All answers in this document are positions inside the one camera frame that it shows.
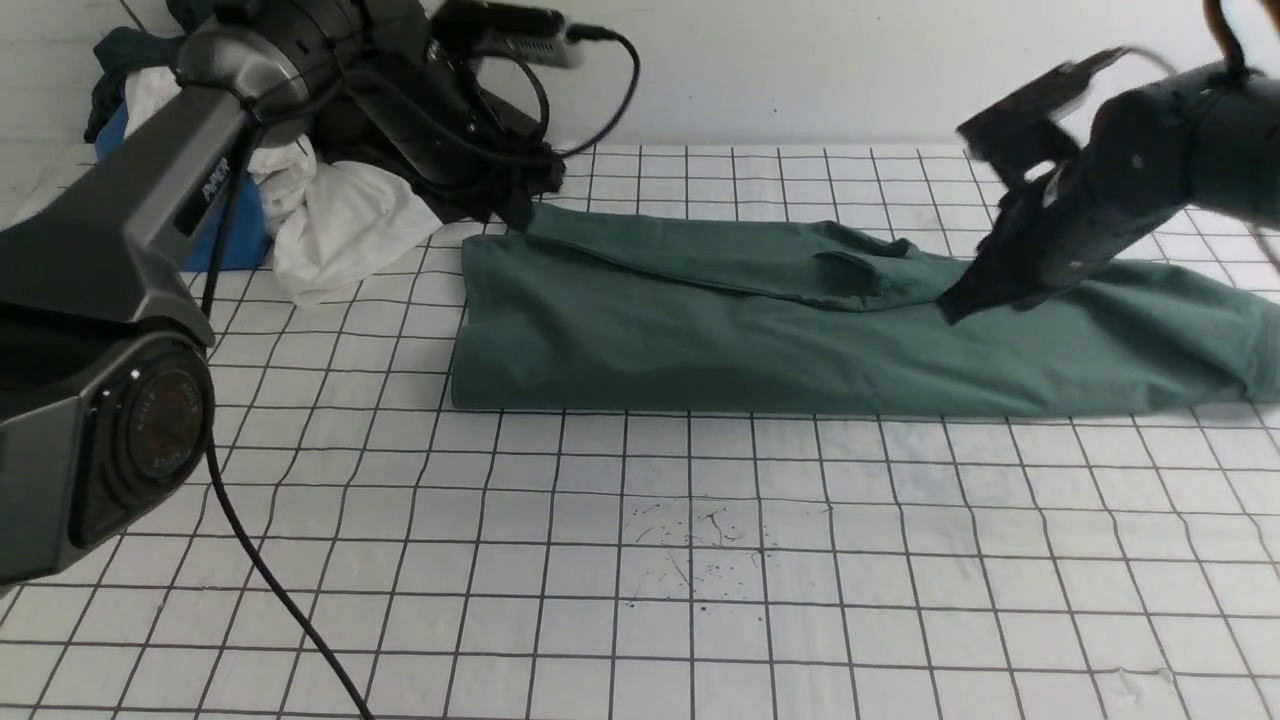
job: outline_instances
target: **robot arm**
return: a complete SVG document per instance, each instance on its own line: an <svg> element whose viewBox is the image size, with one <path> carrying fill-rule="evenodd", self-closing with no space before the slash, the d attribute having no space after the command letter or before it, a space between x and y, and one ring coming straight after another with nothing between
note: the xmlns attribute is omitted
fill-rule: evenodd
<svg viewBox="0 0 1280 720"><path fill-rule="evenodd" d="M1048 119L1125 53L1056 68L960 127L1007 193L974 263L938 300L950 322L1034 307L1187 205L1280 225L1280 81L1219 63L1124 92L1098 110L1083 149ZM1041 161L1055 168L1028 181Z"/></svg>
<svg viewBox="0 0 1280 720"><path fill-rule="evenodd" d="M180 49L180 94L42 213L0 232L0 588L72 565L204 460L215 336L178 268L260 143L292 142L347 88L380 131L381 156L442 218L509 220L530 195L558 190L562 159L474 72L480 56L571 65L559 13L468 0L431 18L419 0L214 8ZM361 78L376 94L360 96ZM467 135L471 151L442 129Z"/></svg>

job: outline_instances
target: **white wall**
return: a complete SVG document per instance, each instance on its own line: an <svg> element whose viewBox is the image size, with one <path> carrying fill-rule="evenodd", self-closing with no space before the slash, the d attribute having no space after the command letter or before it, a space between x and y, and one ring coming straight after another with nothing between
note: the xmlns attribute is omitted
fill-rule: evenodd
<svg viewBox="0 0 1280 720"><path fill-rule="evenodd" d="M628 35L644 56L617 142L936 141L1021 83L1114 45L1144 45L1180 68L1216 59L1199 0L536 0ZM1251 59L1280 68L1258 0L1226 0ZM553 128L585 137L626 78L618 49L548 72ZM1158 77L1112 68L1097 101ZM515 73L493 87L518 88ZM526 91L513 90L517 94ZM1070 120L1087 132L1088 106Z"/></svg>

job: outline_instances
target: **grid mat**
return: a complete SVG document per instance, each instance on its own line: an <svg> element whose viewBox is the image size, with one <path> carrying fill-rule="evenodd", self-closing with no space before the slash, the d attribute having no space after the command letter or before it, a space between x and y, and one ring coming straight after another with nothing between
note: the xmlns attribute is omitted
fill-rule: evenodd
<svg viewBox="0 0 1280 720"><path fill-rule="evenodd" d="M575 159L552 201L963 256L1000 192L956 147L646 146ZM458 247L483 229L316 309L269 272L218 288L232 500L379 717L1280 717L1280 406L457 411ZM1230 219L1183 213L1128 255L1280 300ZM0 600L0 720L353 716L207 483Z"/></svg>

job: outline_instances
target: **wire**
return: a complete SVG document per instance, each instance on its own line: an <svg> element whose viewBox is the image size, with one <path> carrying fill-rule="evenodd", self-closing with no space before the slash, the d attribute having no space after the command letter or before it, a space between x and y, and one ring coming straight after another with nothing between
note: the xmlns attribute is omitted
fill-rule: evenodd
<svg viewBox="0 0 1280 720"><path fill-rule="evenodd" d="M1135 58L1142 58L1143 60L1149 61L1151 64L1160 68L1160 70L1169 77L1176 76L1179 73L1178 67L1174 65L1169 60L1169 58L1165 58L1164 55L1156 53L1155 50L1147 47L1138 47L1134 45L1125 45L1120 50L1123 50L1125 55L1133 55Z"/></svg>
<svg viewBox="0 0 1280 720"><path fill-rule="evenodd" d="M526 63L513 51L502 47L477 50L472 53L471 56L467 58L467 60L470 60L471 58L502 58L506 60L511 60L512 63L516 64L517 68L520 68L520 72L525 73L525 77L529 78L529 85L534 86L534 95L538 96L538 127L531 133L529 133L529 136L526 136L526 140L541 142L543 138L547 137L547 129L550 127L552 123L552 102L550 99L547 97L547 86L543 85L541 78L538 77L538 73L534 72L534 68L531 68L529 63ZM476 83L477 90L479 87L480 87L479 83ZM488 106L488 104L485 104L485 109L494 115L494 120L500 122L500 119L497 117L497 113L494 113L493 109Z"/></svg>
<svg viewBox="0 0 1280 720"><path fill-rule="evenodd" d="M590 150L591 147L598 145L602 140L608 137L609 133L612 133L613 129L618 127L618 123L622 122L622 117L626 115L627 109L631 106L631 100L635 97L636 87L640 85L640 51L636 50L636 46L630 40L627 40L618 32L605 28L594 28L589 26L575 26L575 27L586 28L590 31L588 35L579 35L579 40L613 41L617 42L618 45L622 45L622 47L626 49L627 54L631 56L631 67L632 67L631 82L627 85L627 91L626 95L622 97L622 104L618 106L617 111L613 113L613 117L609 118L609 122L605 123L599 132L591 136L586 142L582 142L581 145L577 145L570 150L558 154L522 156L522 155L511 155L506 152L495 152L493 150L489 150L488 147L476 145L475 142L466 138L461 133L453 131L453 128L448 127L447 124L436 119L426 109L421 108L416 102L412 102L408 97L404 96L404 94L398 87L396 87L388 79L378 76L376 73L369 70L353 70L351 74L352 77L372 81L375 85L379 85L388 92L398 95L401 99L406 101L406 105L412 109L412 113L417 115L424 123L430 126L431 129L443 135L454 145L470 151L474 155L477 155L493 163L503 163L508 165L522 165L522 167L548 165L557 160L564 160L568 158L573 158L575 155L581 155L582 152Z"/></svg>
<svg viewBox="0 0 1280 720"><path fill-rule="evenodd" d="M1248 77L1249 68L1244 60L1244 46L1235 37L1231 23L1226 20L1226 14L1222 13L1222 0L1204 0L1204 22L1208 24L1208 31L1226 60L1228 77L1236 81Z"/></svg>
<svg viewBox="0 0 1280 720"><path fill-rule="evenodd" d="M581 143L580 146L573 147L566 152L553 155L550 156L550 159L548 156L525 158L517 155L506 155L500 152L494 152L485 147L480 147L479 145L472 143L467 138L460 136L458 133L453 132L451 128L436 120L430 113L422 110L416 102L410 101L407 102L407 105L413 108L416 114L429 126L431 126L436 132L440 132L442 135L444 135L447 138L452 140L461 147L470 150L471 152L486 158L489 160L494 160L497 163L507 165L545 165L554 161L554 159L572 158L575 155L585 152L586 150L589 150L590 147L595 146L598 142L604 140L604 137L607 137L611 132L613 132L613 129L622 120L622 117L626 114L627 109L631 106L631 100L635 97L636 86L639 85L640 81L640 53L636 50L635 45L630 40L607 28L577 26L576 38L573 41L584 41L584 40L614 41L622 45L627 50L627 54L631 55L631 61L632 61L631 82L627 86L627 91L622 100L621 106L600 132L595 133L590 140ZM212 316L214 300L218 288L218 278L221 273L223 259L227 255L227 242L230 236L233 219L236 217L236 205L239 200L241 193L243 192L244 176L248 174L250 160L253 155L253 151L266 137L268 131L271 127L278 126L280 123L301 119L319 110L324 105L329 104L340 92L351 87L352 74L357 77L358 76L371 77L387 90L407 100L399 91L399 88L397 88L394 85L390 85L388 81L374 73L361 73L358 70L355 73L348 73L348 70L343 67L342 61L338 59L334 44L335 41L333 40L329 41L329 50L334 53L334 65L337 67L338 70L338 78L335 78L324 90L324 92L308 100L305 105L278 115L264 117L260 115L255 108L246 108L255 119L255 127L252 129L250 141L244 145L242 151L237 155L237 158L232 163L230 168L232 181L228 188L225 206L223 209L221 218L219 219L218 223L218 231L214 237L214 247L210 256L209 274L205 278L205 288L200 302L201 311L204 311L206 316L210 318ZM543 86L541 79L538 77L538 74L521 58L518 58L513 53L508 53L502 49L477 51L474 54L474 56L504 58L512 60L521 69L525 77L529 78L530 83L534 87L534 92L538 96L539 119L536 128L531 133L525 136L524 140L536 141L540 143L541 138L547 133L548 126L550 124L550 100L548 99L547 88L545 86ZM296 79L303 77L305 74L306 73L300 73L298 76L279 83L278 86L268 90L265 94L259 96L257 100L261 101L264 97L268 97L271 94L283 90L284 87L287 87ZM288 591L284 589L284 585L280 584L275 574L271 573L271 569L268 568L266 561L262 559L262 555L253 544L252 538L250 538L248 533L244 530L244 524L241 521L239 515L236 512L236 507L232 505L230 496L227 492L227 484L223 480L221 468L219 468L218 465L216 445L214 443L212 438L210 438L209 445L205 448L205 460L209 464L209 477L210 477L210 483L212 484L214 488L214 495L218 497L218 503L219 506L221 506L223 514L227 516L227 523L230 525L232 532L236 536L236 539L239 541L241 547L244 550L244 555L248 556L250 562L257 570L259 575L261 575L262 580L266 582L268 587L271 588L271 593L275 594L276 600L279 600L280 603L284 606L284 609L289 612L289 615L293 616L294 621L297 621L297 624L302 628L302 632L306 634L306 637L312 642L312 644L315 644L316 650L320 651L320 655L325 659L325 662L329 664L329 667L333 669L333 673L334 675L337 675L338 682L342 683L342 687L347 691L347 694L351 697L352 703L355 703L361 720L376 720L372 711L369 710L369 705L365 701L364 696L361 696L360 689L356 687L356 683L351 679L351 675L347 673L346 667L343 667L342 661L338 660L338 656L334 655L333 650L316 630L315 625L311 624L311 620L306 616L306 614L302 612L302 610L293 601L293 598L289 597Z"/></svg>
<svg viewBox="0 0 1280 720"><path fill-rule="evenodd" d="M262 142L266 135L264 128L256 128L241 154L232 161L232 183L227 192L227 202L223 205L223 215L218 222L218 234L214 236L214 249L209 258L209 275L205 277L205 291L200 300L200 310L206 318L214 315L214 292L218 288L218 275L223 270L223 259L227 256L227 238L232 231L232 217L239 204L241 192L244 188L244 176L248 174L248 163L253 156L253 150Z"/></svg>
<svg viewBox="0 0 1280 720"><path fill-rule="evenodd" d="M337 60L337 55L334 56L334 61L338 65L339 74L344 77L342 63ZM333 91L333 88L337 87L338 91L340 91L340 85L342 83L339 81L334 81L333 86L330 86L330 88L326 90L320 97L328 96L332 100L337 96L337 91ZM297 115L296 113L287 113L262 120L255 114L257 122L256 127L252 129L250 141L244 143L241 154L237 155L236 160L232 163L232 181L227 193L227 204L223 209L223 215L218 222L218 232L214 236L214 249L210 256L209 274L205 278L205 290L200 302L200 309L204 311L205 316L212 316L218 277L221 273L223 259L227 255L227 241L230 236L230 228L236 217L236 205L244 186L244 176L248 174L248 165L253 156L253 151L257 149L259 143L261 143L271 124L297 119L297 117L301 115ZM356 683L351 679L351 674L348 674L347 669L342 666L342 661L338 660L338 656L334 655L333 650L329 647L329 643L325 642L319 630L316 630L315 625L311 624L311 620L307 619L305 612L302 612L302 609L293 602L293 598L289 597L288 591L284 589L280 580L274 573L271 573L271 569L266 566L262 553L257 551L253 541L244 530L244 524L241 521L239 515L236 512L236 507L232 506L230 496L227 493L227 484L223 482L221 468L218 466L218 448L212 437L210 437L209 445L205 447L205 460L209 464L209 479L210 484L214 487L214 495L218 496L218 505L221 506L223 515L227 516L227 523L232 527L232 533L234 533L236 539L239 541L241 548L244 550L244 555L248 556L248 560L257 570L257 574L261 575L262 580L271 588L271 593L280 601L289 615L293 616L297 624L302 628L302 632L311 639L311 643L316 646L316 650L320 651L320 655L325 659L325 662L329 664L329 667L333 669L334 675L338 676L338 682L342 683L342 687L347 691L347 694L355 703L356 710L360 712L361 720L376 720L372 711L369 710L369 703L365 701L364 696L361 696Z"/></svg>
<svg viewBox="0 0 1280 720"><path fill-rule="evenodd" d="M320 651L320 655L329 662L329 666L333 667L334 674L338 675L338 682L342 683L343 688L346 688L347 694L351 696L351 701L356 703L356 710L360 712L361 720L378 720L369 710L369 705L360 694L360 689L356 688L356 683L351 679L351 675L347 674L347 670L342 666L338 656L333 653L329 643L320 637L320 633L316 632L311 620L308 620L306 614L302 612L302 609L293 602L288 591L284 589L280 580L278 580L270 568L266 566L266 562L262 560L262 555L253 546L253 541L250 539L248 533L244 530L244 525L236 514L236 509L232 507L230 497L227 495L227 486L223 482L223 471L218 466L218 450L212 441L209 441L209 446L205 448L205 459L209 461L209 478L214 486L214 495L218 496L218 503L223 507L223 514L227 515L227 523L232 527L232 532L236 534L236 539L239 541L241 547L244 548L244 553L248 555L250 562L252 562L253 568L257 569L257 574L266 580L268 587L271 588L275 597L284 605L284 609L289 611L289 615L292 615L293 619L297 620L298 625L302 626L302 632L311 638L311 642Z"/></svg>

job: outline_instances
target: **folded green shirt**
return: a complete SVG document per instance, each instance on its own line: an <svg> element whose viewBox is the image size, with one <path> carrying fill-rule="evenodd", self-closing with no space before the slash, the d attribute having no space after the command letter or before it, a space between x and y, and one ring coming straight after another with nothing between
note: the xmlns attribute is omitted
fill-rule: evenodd
<svg viewBox="0 0 1280 720"><path fill-rule="evenodd" d="M966 263L836 223L540 205L467 240L460 409L1043 418L1280 400L1280 305L1116 261L948 325Z"/></svg>

